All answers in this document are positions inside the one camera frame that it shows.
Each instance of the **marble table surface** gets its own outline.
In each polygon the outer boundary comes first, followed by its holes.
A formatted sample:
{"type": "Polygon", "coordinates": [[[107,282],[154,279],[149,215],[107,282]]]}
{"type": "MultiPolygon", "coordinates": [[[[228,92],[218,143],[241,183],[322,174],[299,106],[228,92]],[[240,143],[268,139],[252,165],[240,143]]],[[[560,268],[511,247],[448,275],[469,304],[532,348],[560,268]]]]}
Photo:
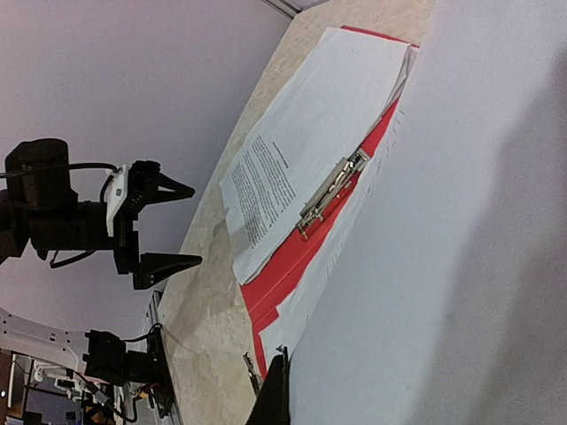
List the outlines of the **marble table surface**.
{"type": "Polygon", "coordinates": [[[434,0],[330,0],[290,24],[256,86],[183,243],[203,264],[169,280],[159,316],[185,425],[244,424],[254,395],[243,362],[253,352],[251,323],[231,269],[220,180],[247,133],[288,81],[326,27],[348,25],[419,44],[434,0]]]}

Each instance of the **gray wall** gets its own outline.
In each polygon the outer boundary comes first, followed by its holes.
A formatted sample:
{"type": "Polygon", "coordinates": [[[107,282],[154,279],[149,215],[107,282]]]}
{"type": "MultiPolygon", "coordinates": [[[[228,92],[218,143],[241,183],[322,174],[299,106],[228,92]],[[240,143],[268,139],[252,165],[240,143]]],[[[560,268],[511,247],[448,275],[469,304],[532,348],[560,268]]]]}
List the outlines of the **gray wall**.
{"type": "MultiPolygon", "coordinates": [[[[144,251],[176,251],[288,24],[259,0],[3,2],[0,159],[20,141],[58,137],[74,162],[158,160],[198,191],[149,207],[138,226],[144,251]]],[[[72,180],[93,198],[104,178],[72,180]]],[[[51,271],[28,247],[0,268],[0,283],[0,303],[13,313],[124,336],[140,329],[150,296],[116,275],[110,253],[51,271]]]]}

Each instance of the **red folder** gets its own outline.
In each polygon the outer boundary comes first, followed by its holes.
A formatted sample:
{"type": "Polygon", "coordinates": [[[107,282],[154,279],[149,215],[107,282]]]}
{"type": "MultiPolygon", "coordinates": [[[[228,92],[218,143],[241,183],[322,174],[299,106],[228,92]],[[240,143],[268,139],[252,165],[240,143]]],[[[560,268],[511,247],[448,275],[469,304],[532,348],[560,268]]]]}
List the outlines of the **red folder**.
{"type": "MultiPolygon", "coordinates": [[[[374,33],[365,29],[354,27],[342,27],[350,31],[383,37],[388,40],[399,39],[374,33]]],[[[388,127],[393,116],[397,102],[393,104],[385,113],[384,117],[378,122],[377,126],[362,142],[361,147],[364,151],[373,156],[378,144],[388,127]]],[[[329,233],[340,210],[353,192],[360,174],[356,174],[350,185],[339,192],[333,202],[324,212],[325,220],[317,222],[308,230],[306,239],[297,229],[287,237],[279,246],[270,261],[264,266],[260,274],[250,283],[241,287],[246,308],[252,320],[252,333],[254,339],[254,349],[256,360],[262,376],[266,376],[267,365],[264,359],[264,349],[260,339],[260,332],[272,324],[278,317],[277,307],[290,295],[298,286],[299,279],[311,262],[315,254],[321,248],[325,236],[329,233]]]]}

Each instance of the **binder mechanism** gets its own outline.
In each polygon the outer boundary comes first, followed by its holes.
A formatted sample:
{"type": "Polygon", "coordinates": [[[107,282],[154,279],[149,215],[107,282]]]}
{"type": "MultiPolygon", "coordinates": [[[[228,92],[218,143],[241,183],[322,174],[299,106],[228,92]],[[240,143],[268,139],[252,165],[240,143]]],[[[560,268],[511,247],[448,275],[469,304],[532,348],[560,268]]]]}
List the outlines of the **binder mechanism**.
{"type": "Polygon", "coordinates": [[[316,230],[317,221],[322,223],[334,211],[333,205],[340,202],[344,190],[351,188],[354,176],[362,172],[369,160],[370,155],[359,147],[348,159],[343,158],[338,162],[321,188],[301,210],[301,219],[296,227],[304,239],[308,240],[316,230]]]}

